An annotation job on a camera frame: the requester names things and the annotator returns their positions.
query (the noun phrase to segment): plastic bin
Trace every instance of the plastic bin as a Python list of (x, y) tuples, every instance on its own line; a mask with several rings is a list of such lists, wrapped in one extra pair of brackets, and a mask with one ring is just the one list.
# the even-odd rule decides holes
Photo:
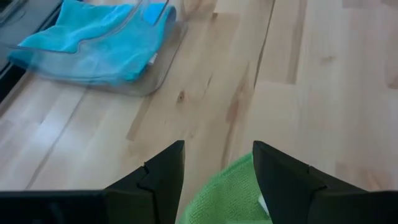
[[(85, 13), (83, 8), (103, 15), (93, 22), (83, 16), (83, 25), (78, 13), (65, 21), (63, 15), (76, 9)], [(186, 33), (187, 25), (177, 19), (177, 13), (169, 0), (118, 6), (66, 0), (54, 26), (19, 45), (12, 44), (7, 34), (0, 34), (0, 52), (14, 65), (43, 78), (144, 96), (161, 86)], [(78, 29), (57, 30), (63, 29), (64, 23)], [(12, 24), (6, 21), (0, 26)]]

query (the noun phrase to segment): wooden countertop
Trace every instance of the wooden countertop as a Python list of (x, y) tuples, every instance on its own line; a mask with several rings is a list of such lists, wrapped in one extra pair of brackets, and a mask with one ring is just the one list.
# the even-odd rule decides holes
[(0, 119), (0, 190), (103, 188), (177, 139), (180, 212), (255, 139), (365, 189), (397, 188), (395, 3), (200, 2), (186, 4), (189, 30), (151, 96), (30, 77)]

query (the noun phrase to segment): transparent plastic tray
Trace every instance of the transparent plastic tray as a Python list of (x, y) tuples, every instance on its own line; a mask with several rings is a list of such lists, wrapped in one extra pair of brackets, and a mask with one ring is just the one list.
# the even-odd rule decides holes
[[(0, 52), (14, 65), (44, 78), (134, 96), (147, 95), (163, 83), (187, 25), (177, 20), (177, 10), (169, 0), (139, 0), (117, 7), (112, 10), (120, 11), (116, 13), (118, 22), (115, 14), (109, 14), (99, 22), (88, 23), (95, 29), (99, 27), (99, 31), (94, 29), (99, 33), (97, 36), (90, 33), (94, 36), (79, 39), (79, 35), (88, 36), (79, 29), (76, 33), (68, 32), (68, 37), (59, 37), (57, 32), (52, 37), (55, 29), (63, 29), (58, 18), (49, 28), (52, 32), (47, 29), (39, 33), (44, 34), (44, 39), (30, 36), (16, 45), (7, 41), (12, 38), (0, 34)], [(112, 26), (103, 26), (112, 22)]]

